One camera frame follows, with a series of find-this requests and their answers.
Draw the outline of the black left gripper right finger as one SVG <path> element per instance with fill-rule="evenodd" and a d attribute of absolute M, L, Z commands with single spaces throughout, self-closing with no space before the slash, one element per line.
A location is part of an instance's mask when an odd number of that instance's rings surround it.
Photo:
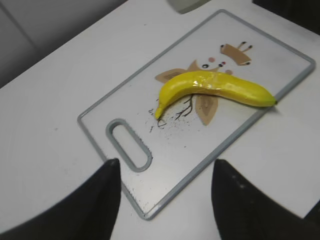
<path fill-rule="evenodd" d="M 318 240 L 319 216 L 301 218 L 272 200 L 228 161 L 214 162 L 213 215 L 223 240 Z"/>

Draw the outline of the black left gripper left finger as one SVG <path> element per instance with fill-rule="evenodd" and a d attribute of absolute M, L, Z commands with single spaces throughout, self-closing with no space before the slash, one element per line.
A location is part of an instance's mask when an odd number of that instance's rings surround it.
<path fill-rule="evenodd" d="M 121 168 L 107 160 L 79 188 L 40 215 L 1 233 L 2 240 L 109 240 L 121 203 Z"/>

